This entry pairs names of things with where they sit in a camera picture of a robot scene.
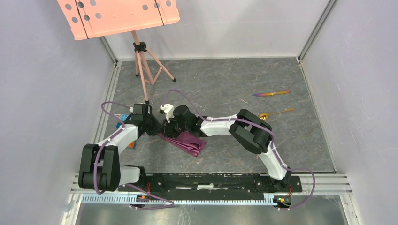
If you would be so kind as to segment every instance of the white wall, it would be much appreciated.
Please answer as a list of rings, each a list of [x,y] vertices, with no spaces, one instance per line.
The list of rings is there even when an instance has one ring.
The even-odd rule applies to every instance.
[[[2,1],[0,18],[0,224],[56,225],[112,63],[57,1]]]
[[[304,71],[364,224],[397,222],[398,1],[338,1]]]
[[[297,56],[328,0],[177,0],[180,21],[138,31],[159,58]],[[107,36],[133,59],[131,34]]]

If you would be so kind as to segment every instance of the pink board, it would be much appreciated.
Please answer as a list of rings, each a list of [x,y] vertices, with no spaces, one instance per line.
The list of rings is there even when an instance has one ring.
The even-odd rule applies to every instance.
[[[75,40],[157,27],[180,20],[176,0],[58,0],[58,3]]]

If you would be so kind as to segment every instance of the folded towel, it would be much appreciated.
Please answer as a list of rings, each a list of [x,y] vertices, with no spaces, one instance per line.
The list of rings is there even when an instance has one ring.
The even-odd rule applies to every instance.
[[[197,157],[206,146],[206,142],[200,138],[191,135],[188,132],[182,132],[178,138],[165,137],[163,134],[158,134],[159,137],[177,146],[179,149],[185,151],[186,153]]]

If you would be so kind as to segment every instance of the marble surface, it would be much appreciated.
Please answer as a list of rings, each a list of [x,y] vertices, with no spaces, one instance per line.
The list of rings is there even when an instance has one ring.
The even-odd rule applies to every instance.
[[[155,85],[147,84],[150,104],[157,113],[170,89],[189,95],[202,115],[229,116],[247,109],[254,114],[284,112],[269,117],[276,134],[276,147],[291,168],[308,167],[317,172],[333,171],[332,160],[311,101],[306,82],[294,58],[164,60],[167,69],[177,79],[174,83],[162,72]],[[152,73],[158,66],[148,61]],[[127,105],[143,103],[144,93],[139,77],[135,77],[135,63],[124,61],[117,81],[114,101]],[[292,90],[289,94],[255,97],[253,93]],[[189,103],[178,93],[170,95],[167,103],[178,106]],[[127,114],[119,106],[112,113]],[[109,119],[106,135],[116,130],[117,121]],[[148,173],[194,172],[265,172],[260,158],[245,150],[232,136],[205,138],[207,146],[193,157],[157,136],[143,135],[135,149],[122,152],[122,165],[144,166]]]

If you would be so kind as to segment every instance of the purple cable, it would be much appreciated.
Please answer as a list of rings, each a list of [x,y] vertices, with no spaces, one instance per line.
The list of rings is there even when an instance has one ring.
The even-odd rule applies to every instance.
[[[313,172],[312,170],[308,169],[308,168],[305,168],[305,167],[290,169],[290,168],[287,168],[286,166],[284,166],[283,163],[282,163],[282,159],[278,156],[278,154],[275,153],[275,134],[274,134],[271,130],[269,130],[269,129],[265,128],[265,127],[262,127],[262,126],[260,126],[260,125],[258,125],[258,124],[252,123],[252,122],[250,122],[250,121],[243,120],[243,119],[238,119],[238,118],[231,118],[231,119],[215,119],[215,120],[206,119],[206,118],[204,118],[204,117],[199,113],[199,111],[198,111],[198,109],[196,108],[195,104],[194,104],[184,93],[182,93],[181,91],[176,90],[176,89],[171,89],[171,90],[167,93],[166,98],[163,100],[162,105],[164,105],[164,104],[166,103],[166,101],[167,101],[167,99],[168,99],[168,96],[169,96],[170,93],[173,92],[173,91],[178,92],[178,93],[180,93],[182,96],[184,96],[184,98],[193,106],[193,108],[194,108],[195,112],[198,114],[198,116],[199,116],[202,120],[204,120],[204,121],[209,121],[209,122],[212,122],[212,121],[213,121],[213,122],[217,122],[217,121],[229,121],[229,120],[234,120],[234,121],[239,121],[239,122],[243,122],[243,123],[252,125],[252,126],[254,126],[254,127],[257,127],[257,128],[259,128],[259,129],[262,129],[262,130],[266,131],[266,132],[269,133],[269,134],[271,135],[271,137],[272,137],[272,140],[271,140],[271,143],[270,143],[270,144],[271,144],[271,148],[272,148],[272,153],[275,155],[276,159],[278,160],[279,164],[282,166],[283,169],[288,170],[288,171],[292,171],[292,172],[293,172],[293,171],[298,171],[298,170],[307,170],[307,171],[310,172],[310,174],[312,175],[314,184],[313,184],[313,186],[312,186],[312,190],[311,190],[311,193],[310,193],[310,195],[308,196],[308,198],[307,198],[305,201],[303,201],[302,203],[300,203],[300,204],[298,204],[298,205],[296,205],[296,206],[293,206],[293,207],[288,208],[288,209],[278,208],[279,210],[282,210],[282,211],[289,211],[289,210],[295,209],[295,208],[297,208],[297,207],[299,207],[299,206],[302,206],[303,204],[307,203],[307,202],[310,200],[310,198],[312,197],[312,195],[314,194],[314,191],[315,191],[315,175],[314,175],[314,172]]]
[[[98,150],[98,152],[97,152],[97,156],[95,157],[95,161],[94,161],[94,190],[95,190],[95,192],[96,192],[97,194],[99,194],[99,195],[101,195],[101,194],[103,194],[103,193],[105,192],[105,191],[100,191],[100,190],[98,189],[98,183],[97,183],[98,162],[100,161],[101,152],[102,152],[102,150],[104,149],[104,147],[109,143],[110,139],[116,137],[118,134],[120,134],[120,132],[121,132],[122,130],[124,130],[124,122],[123,122],[123,120],[121,120],[120,118],[118,118],[117,116],[113,115],[112,113],[108,112],[108,111],[105,109],[104,105],[105,105],[105,104],[109,104],[109,103],[111,103],[111,104],[116,104],[116,105],[121,105],[121,106],[123,106],[123,107],[126,107],[126,108],[130,109],[130,107],[128,107],[127,105],[123,105],[123,104],[118,103],[118,102],[103,102],[103,103],[101,104],[101,109],[102,109],[102,111],[104,111],[104,112],[105,112],[106,114],[108,114],[109,116],[112,116],[112,117],[114,117],[114,118],[120,120],[120,122],[122,123],[122,128],[119,129],[119,130],[117,130],[117,132],[115,132],[112,136],[110,136],[110,137],[101,145],[101,147],[99,148],[99,150]]]
[[[156,207],[150,207],[150,208],[138,208],[138,207],[136,207],[137,210],[159,210],[159,209],[165,209],[165,208],[170,208],[170,207],[174,206],[174,202],[173,201],[161,198],[161,197],[156,196],[156,195],[152,195],[152,194],[140,189],[139,187],[135,186],[134,184],[123,184],[123,186],[132,187],[132,188],[136,189],[137,191],[143,192],[143,193],[151,196],[152,198],[156,198],[156,199],[159,199],[161,201],[165,201],[165,202],[171,203],[170,205],[162,205],[162,206],[156,206]]]

